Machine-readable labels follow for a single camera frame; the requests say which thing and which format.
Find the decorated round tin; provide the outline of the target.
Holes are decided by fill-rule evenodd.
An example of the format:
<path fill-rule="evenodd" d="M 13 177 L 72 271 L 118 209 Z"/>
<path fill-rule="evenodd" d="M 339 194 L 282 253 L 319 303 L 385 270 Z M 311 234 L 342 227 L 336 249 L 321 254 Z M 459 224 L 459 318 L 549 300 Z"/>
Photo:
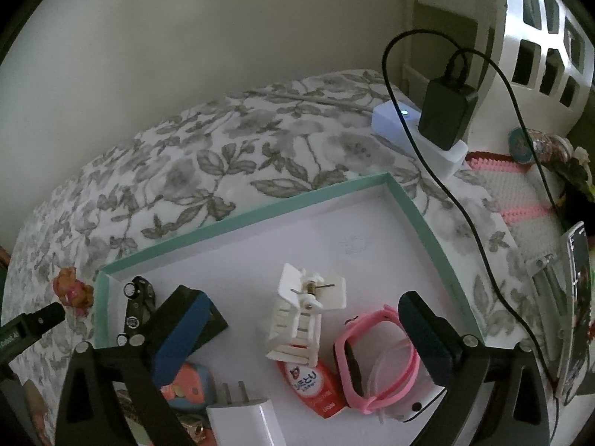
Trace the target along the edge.
<path fill-rule="evenodd" d="M 535 157 L 541 164 L 568 162 L 574 153 L 572 144 L 565 137 L 534 129 L 523 131 L 520 127 L 509 133 L 508 150 L 519 164 L 532 164 Z"/>

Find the pink white crochet mat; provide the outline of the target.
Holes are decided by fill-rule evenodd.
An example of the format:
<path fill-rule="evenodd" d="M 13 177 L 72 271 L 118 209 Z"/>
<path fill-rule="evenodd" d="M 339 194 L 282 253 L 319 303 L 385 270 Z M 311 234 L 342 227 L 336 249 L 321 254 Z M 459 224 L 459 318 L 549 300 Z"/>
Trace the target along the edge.
<path fill-rule="evenodd" d="M 470 152 L 466 162 L 496 201 L 524 260 L 560 252 L 563 231 L 536 170 L 509 156 L 481 151 Z"/>

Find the pink kids smartwatch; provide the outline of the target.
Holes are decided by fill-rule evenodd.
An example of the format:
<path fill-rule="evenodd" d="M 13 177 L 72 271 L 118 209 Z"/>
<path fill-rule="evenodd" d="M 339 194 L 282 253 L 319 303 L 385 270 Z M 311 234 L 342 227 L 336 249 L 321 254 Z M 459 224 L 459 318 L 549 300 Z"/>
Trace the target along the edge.
<path fill-rule="evenodd" d="M 445 392 L 389 305 L 346 321 L 333 353 L 349 408 L 380 423 L 415 420 Z"/>

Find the black plugged charger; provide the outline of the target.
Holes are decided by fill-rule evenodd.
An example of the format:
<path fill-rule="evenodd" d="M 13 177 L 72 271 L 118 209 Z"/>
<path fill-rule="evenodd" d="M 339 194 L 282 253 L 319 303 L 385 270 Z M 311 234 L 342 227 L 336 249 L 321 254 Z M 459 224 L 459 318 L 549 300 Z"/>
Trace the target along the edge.
<path fill-rule="evenodd" d="M 456 78 L 435 78 L 429 82 L 422 105 L 418 132 L 442 150 L 450 150 L 465 134 L 478 93 Z"/>

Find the white lattice furniture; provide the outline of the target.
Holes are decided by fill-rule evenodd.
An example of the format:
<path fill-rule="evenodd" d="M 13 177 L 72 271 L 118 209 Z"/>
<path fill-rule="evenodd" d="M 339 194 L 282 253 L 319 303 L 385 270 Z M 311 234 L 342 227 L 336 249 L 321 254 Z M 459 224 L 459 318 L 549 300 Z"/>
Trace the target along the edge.
<path fill-rule="evenodd" d="M 477 0 L 493 26 L 470 146 L 498 147 L 520 126 L 566 135 L 594 78 L 594 45 L 563 0 Z"/>

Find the white plastic windmill toy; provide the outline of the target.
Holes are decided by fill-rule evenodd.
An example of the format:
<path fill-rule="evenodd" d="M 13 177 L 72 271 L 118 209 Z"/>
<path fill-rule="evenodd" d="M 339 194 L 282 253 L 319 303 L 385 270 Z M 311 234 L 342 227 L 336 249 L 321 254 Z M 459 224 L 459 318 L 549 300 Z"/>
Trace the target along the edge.
<path fill-rule="evenodd" d="M 346 305 L 344 277 L 325 277 L 285 263 L 269 324 L 266 357 L 314 368 L 319 362 L 323 315 Z"/>

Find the grey floral tablecloth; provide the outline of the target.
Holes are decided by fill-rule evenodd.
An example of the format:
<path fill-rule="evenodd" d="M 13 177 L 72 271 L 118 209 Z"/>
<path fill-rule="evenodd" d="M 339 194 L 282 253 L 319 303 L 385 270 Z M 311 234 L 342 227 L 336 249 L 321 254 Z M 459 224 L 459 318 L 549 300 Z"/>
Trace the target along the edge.
<path fill-rule="evenodd" d="M 474 256 L 471 309 L 490 343 L 544 339 L 520 248 L 479 174 L 434 182 L 415 158 L 377 136 L 371 110 L 396 95 L 376 71 L 339 71 L 272 84 L 164 119 L 96 157 L 23 223 L 2 316 L 54 300 L 74 266 L 94 281 L 118 259 L 282 199 L 387 172 L 440 237 Z"/>

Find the black toy car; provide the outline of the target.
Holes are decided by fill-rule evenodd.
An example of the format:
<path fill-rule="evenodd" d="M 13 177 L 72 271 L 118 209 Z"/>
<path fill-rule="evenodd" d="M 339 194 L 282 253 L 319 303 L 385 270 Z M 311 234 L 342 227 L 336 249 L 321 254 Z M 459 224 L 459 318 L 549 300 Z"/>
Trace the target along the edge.
<path fill-rule="evenodd" d="M 138 334 L 139 328 L 152 317 L 156 310 L 155 292 L 152 285 L 143 277 L 136 276 L 123 287 L 127 299 L 124 329 L 116 338 L 118 346 L 126 345 L 130 338 Z"/>

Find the white power strip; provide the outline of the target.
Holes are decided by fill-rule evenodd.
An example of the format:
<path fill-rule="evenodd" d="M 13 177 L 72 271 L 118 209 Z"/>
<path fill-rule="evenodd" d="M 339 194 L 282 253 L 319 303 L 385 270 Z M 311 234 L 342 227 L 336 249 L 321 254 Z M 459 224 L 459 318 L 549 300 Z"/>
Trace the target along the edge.
<path fill-rule="evenodd" d="M 418 132 L 421 112 L 414 107 L 408 106 L 405 102 L 399 102 L 398 106 L 415 145 L 418 146 L 418 150 L 421 151 L 422 157 L 429 164 L 432 171 L 441 180 L 453 176 L 461 168 L 465 160 L 468 152 L 467 144 L 459 140 L 449 150 L 439 148 Z M 402 150 L 406 155 L 417 156 L 391 101 L 380 104 L 373 109 L 371 127 L 377 135 Z"/>

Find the white power adapter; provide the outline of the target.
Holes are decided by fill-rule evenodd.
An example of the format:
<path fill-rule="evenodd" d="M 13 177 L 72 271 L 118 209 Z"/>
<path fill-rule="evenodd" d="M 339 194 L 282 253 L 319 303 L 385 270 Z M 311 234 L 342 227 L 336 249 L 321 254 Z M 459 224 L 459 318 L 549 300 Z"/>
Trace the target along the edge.
<path fill-rule="evenodd" d="M 268 398 L 250 399 L 243 381 L 237 382 L 238 398 L 223 382 L 217 401 L 207 408 L 216 443 L 220 446 L 285 446 L 286 441 Z"/>

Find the pink puppy toy figure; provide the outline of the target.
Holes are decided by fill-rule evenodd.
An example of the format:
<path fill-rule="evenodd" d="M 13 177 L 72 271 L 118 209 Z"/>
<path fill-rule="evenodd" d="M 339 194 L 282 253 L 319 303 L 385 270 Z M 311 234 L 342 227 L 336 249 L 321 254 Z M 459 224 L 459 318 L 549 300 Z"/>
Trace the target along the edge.
<path fill-rule="evenodd" d="M 78 316 L 86 316 L 94 305 L 94 288 L 77 278 L 75 267 L 61 268 L 52 280 L 52 288 L 59 302 Z"/>

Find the white tray with teal rim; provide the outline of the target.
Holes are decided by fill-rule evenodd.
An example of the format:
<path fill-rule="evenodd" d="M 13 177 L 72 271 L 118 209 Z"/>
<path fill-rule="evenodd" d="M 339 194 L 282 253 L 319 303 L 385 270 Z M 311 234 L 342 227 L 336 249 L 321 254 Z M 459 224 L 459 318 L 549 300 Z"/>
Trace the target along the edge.
<path fill-rule="evenodd" d="M 322 419 L 307 408 L 265 355 L 265 336 L 282 268 L 291 264 L 325 277 L 342 276 L 347 302 L 324 314 L 321 356 L 344 322 L 415 290 L 459 332 L 477 333 L 471 309 L 479 266 L 431 226 L 444 212 L 420 213 L 387 174 L 360 178 L 268 204 L 186 235 L 166 240 L 105 267 L 96 284 L 95 343 L 112 346 L 123 329 L 124 283 L 136 276 L 154 287 L 158 301 L 180 285 L 204 291 L 228 322 L 194 360 L 218 384 L 245 382 L 272 401 L 290 445 L 406 445 L 428 422 L 380 421 L 345 410 Z"/>

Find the blue and coral toy case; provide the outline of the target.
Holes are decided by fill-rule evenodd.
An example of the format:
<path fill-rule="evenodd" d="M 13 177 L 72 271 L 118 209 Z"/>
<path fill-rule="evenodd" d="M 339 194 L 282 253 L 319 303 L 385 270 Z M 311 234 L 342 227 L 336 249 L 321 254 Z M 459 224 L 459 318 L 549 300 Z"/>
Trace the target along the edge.
<path fill-rule="evenodd" d="M 185 362 L 173 382 L 160 390 L 173 409 L 187 413 L 203 412 L 217 399 L 212 372 L 193 362 Z"/>

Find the red glue tube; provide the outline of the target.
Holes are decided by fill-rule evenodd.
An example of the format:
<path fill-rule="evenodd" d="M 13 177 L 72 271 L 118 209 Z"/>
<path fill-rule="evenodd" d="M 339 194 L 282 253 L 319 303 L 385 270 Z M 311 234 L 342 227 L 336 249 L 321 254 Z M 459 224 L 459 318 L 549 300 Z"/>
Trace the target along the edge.
<path fill-rule="evenodd" d="M 333 418 L 348 407 L 341 382 L 324 362 L 310 366 L 278 361 L 276 366 L 292 392 L 319 417 Z"/>

